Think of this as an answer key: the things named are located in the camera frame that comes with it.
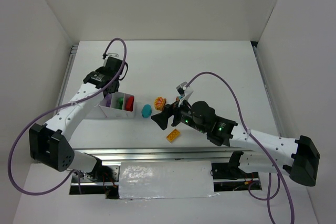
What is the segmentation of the silver foil tape panel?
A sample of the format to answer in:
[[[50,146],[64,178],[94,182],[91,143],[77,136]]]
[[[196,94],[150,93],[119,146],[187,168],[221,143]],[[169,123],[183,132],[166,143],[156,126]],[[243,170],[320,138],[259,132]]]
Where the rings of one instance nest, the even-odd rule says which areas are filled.
[[[123,162],[121,199],[205,198],[214,196],[210,161]]]

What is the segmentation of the green square lego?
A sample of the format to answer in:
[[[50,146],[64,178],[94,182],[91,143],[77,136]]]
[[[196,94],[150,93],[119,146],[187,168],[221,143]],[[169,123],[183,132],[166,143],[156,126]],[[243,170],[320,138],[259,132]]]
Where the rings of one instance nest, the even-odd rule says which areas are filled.
[[[115,104],[116,109],[122,110],[123,108],[123,98],[118,98]]]

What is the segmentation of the brown long lego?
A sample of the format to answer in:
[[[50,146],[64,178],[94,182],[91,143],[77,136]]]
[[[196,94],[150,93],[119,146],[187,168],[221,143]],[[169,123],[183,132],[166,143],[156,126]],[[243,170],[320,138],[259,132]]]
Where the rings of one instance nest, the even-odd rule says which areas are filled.
[[[166,98],[163,98],[161,106],[160,106],[161,111],[164,109],[165,105],[166,105]]]

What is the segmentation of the lilac rounded lego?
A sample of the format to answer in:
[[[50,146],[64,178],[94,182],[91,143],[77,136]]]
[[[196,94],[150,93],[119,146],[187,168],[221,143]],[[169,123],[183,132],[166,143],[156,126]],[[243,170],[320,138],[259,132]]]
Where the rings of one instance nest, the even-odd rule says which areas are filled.
[[[105,97],[104,106],[108,108],[111,106],[111,97]]]

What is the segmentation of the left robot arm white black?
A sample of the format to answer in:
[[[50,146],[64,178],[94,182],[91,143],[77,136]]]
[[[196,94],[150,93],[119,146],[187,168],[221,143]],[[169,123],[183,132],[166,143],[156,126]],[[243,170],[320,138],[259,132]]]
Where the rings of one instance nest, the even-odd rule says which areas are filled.
[[[92,179],[101,179],[109,168],[101,159],[91,154],[75,151],[69,141],[82,120],[103,99],[118,91],[121,74],[128,64],[121,59],[108,57],[104,66],[90,72],[79,90],[58,113],[42,125],[33,124],[29,129],[29,147],[32,159],[59,172],[79,170]]]

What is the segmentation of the yellow lego brick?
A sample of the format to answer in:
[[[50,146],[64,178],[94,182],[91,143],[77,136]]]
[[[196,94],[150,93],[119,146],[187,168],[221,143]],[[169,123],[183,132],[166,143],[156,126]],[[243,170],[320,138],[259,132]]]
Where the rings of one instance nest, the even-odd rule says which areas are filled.
[[[169,133],[166,136],[166,139],[170,142],[173,143],[178,137],[180,136],[180,131],[177,129],[174,129],[171,133]]]

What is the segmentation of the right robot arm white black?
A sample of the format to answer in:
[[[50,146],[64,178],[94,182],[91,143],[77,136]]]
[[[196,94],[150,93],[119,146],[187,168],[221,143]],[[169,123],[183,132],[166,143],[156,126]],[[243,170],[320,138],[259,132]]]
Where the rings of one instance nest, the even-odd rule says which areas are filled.
[[[245,129],[241,124],[216,115],[206,102],[167,104],[151,119],[162,129],[173,119],[172,127],[183,123],[203,134],[216,146],[237,147],[229,160],[232,170],[244,173],[277,173],[289,176],[294,182],[316,185],[320,153],[307,136],[285,138]]]

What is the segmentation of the red lego brick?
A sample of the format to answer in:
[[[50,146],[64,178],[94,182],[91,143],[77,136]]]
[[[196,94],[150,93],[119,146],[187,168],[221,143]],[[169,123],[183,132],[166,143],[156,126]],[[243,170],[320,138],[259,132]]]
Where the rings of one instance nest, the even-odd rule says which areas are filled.
[[[133,111],[133,107],[134,107],[134,96],[130,96],[129,98],[127,98],[126,103],[125,103],[125,110],[126,111]]]

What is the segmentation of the white divided container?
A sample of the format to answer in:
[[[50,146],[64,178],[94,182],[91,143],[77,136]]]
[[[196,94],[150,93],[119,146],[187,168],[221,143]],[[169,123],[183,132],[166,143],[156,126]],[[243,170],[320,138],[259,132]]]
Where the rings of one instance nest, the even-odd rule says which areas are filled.
[[[108,94],[86,116],[86,119],[132,119],[136,102],[132,94],[115,92]]]

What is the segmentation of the aluminium front rail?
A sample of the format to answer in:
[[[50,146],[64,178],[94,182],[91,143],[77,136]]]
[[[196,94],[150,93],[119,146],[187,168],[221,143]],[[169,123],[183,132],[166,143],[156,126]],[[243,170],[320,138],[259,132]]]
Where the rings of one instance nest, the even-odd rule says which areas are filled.
[[[236,147],[177,147],[177,148],[115,148],[115,149],[76,149],[91,154],[103,161],[163,161],[187,159],[229,158]]]

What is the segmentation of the teal rounded lego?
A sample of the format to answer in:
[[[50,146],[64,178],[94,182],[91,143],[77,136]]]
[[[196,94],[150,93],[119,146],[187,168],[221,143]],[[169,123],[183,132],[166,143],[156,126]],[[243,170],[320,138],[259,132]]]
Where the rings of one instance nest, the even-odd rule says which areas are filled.
[[[152,114],[152,107],[149,104],[144,105],[141,111],[143,118],[149,118]]]

